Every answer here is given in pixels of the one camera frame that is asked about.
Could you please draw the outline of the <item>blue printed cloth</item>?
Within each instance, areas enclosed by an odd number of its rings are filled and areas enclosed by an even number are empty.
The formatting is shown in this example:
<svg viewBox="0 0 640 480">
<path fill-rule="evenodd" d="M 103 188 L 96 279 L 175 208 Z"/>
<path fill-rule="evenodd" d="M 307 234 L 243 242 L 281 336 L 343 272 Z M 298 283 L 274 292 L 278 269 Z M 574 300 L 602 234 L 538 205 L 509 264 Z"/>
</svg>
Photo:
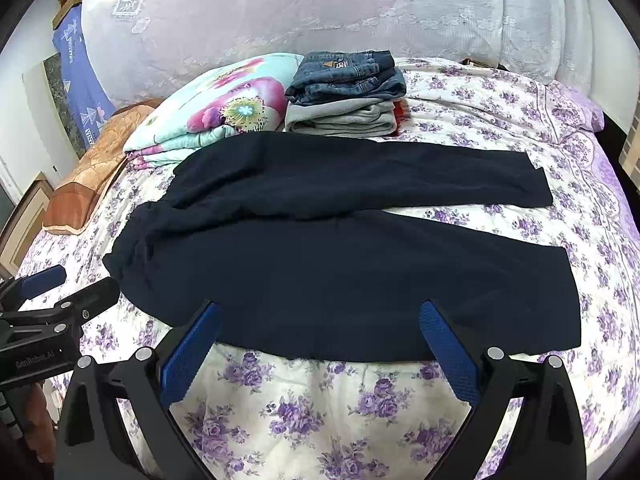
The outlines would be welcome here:
<svg viewBox="0 0 640 480">
<path fill-rule="evenodd" d="M 81 5 L 66 12 L 53 31 L 53 45 L 61 55 L 61 75 L 67 105 L 85 148 L 99 139 L 115 107 L 107 97 L 89 61 L 81 28 Z"/>
</svg>

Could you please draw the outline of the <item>dark navy pants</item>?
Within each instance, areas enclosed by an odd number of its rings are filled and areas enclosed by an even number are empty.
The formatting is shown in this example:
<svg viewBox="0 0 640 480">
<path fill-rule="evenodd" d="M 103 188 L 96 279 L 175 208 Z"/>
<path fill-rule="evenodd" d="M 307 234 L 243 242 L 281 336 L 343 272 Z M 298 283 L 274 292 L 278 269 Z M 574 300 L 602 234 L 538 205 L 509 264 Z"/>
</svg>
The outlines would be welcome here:
<svg viewBox="0 0 640 480">
<path fill-rule="evenodd" d="M 431 359 L 425 301 L 484 344 L 534 355 L 582 342 L 566 251 L 404 209 L 551 203 L 520 152 L 254 132 L 178 165 L 103 263 L 153 318 L 179 326 L 211 301 L 224 344 L 274 356 Z"/>
</svg>

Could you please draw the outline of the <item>wooden picture frame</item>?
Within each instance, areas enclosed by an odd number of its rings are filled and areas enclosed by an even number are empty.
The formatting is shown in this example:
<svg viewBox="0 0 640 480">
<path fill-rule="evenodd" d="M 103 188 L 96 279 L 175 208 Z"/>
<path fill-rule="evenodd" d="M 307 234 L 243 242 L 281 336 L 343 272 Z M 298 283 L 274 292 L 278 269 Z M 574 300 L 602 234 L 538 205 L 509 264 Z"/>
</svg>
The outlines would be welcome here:
<svg viewBox="0 0 640 480">
<path fill-rule="evenodd" d="M 44 215 L 54 189 L 43 172 L 37 174 L 1 230 L 0 273 L 14 278 L 29 247 L 42 230 Z"/>
</svg>

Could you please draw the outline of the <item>folded grey garment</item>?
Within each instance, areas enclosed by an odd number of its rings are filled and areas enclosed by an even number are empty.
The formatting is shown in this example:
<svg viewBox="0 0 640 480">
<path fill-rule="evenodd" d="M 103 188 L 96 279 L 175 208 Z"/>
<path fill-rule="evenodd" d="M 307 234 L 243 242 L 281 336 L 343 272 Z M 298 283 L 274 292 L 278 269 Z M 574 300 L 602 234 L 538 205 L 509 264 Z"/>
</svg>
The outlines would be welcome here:
<svg viewBox="0 0 640 480">
<path fill-rule="evenodd" d="M 394 103 L 380 99 L 348 99 L 317 105 L 288 104 L 284 130 L 313 136 L 375 138 L 397 130 Z"/>
</svg>

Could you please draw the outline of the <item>folded blue jeans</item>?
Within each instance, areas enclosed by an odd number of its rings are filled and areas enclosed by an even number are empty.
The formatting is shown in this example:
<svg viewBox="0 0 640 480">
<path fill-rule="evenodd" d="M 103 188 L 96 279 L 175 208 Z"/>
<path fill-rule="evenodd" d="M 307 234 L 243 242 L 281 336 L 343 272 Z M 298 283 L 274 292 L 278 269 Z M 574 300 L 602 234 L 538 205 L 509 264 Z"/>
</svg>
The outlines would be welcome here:
<svg viewBox="0 0 640 480">
<path fill-rule="evenodd" d="M 292 104 L 308 106 L 349 99 L 391 101 L 406 91 L 389 50 L 314 51 L 299 64 L 285 95 Z"/>
</svg>

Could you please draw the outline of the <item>red folded garment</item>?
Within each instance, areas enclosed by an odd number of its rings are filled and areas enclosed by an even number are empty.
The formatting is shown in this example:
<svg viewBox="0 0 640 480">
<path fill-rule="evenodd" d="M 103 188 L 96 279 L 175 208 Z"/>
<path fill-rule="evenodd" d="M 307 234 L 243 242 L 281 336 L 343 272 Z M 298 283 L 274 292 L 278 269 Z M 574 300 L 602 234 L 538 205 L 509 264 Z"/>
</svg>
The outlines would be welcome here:
<svg viewBox="0 0 640 480">
<path fill-rule="evenodd" d="M 394 136 L 400 135 L 402 124 L 410 118 L 410 115 L 410 107 L 405 99 L 394 102 L 394 117 L 396 122 Z"/>
</svg>

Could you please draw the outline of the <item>floral turquoise folded blanket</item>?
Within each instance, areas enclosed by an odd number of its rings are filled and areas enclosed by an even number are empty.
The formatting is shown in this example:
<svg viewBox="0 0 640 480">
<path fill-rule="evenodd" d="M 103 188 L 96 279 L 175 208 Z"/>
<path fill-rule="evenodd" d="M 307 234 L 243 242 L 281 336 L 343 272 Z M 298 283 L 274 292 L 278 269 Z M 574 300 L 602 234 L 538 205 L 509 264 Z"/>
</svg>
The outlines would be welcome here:
<svg viewBox="0 0 640 480">
<path fill-rule="evenodd" d="M 276 131 L 303 58 L 271 53 L 215 68 L 163 100 L 124 145 L 138 169 L 178 164 L 200 148 L 255 131 Z"/>
</svg>

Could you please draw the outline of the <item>beige woven box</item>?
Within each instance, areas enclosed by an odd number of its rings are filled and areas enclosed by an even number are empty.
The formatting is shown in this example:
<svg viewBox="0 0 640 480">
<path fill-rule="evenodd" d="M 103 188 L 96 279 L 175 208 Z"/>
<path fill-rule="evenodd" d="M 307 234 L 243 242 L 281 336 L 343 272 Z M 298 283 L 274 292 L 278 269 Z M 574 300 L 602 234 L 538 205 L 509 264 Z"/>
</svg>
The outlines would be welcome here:
<svg viewBox="0 0 640 480">
<path fill-rule="evenodd" d="M 634 187 L 640 190 L 640 122 L 638 110 L 634 112 L 634 118 L 632 118 L 618 161 L 625 174 L 630 177 Z"/>
</svg>

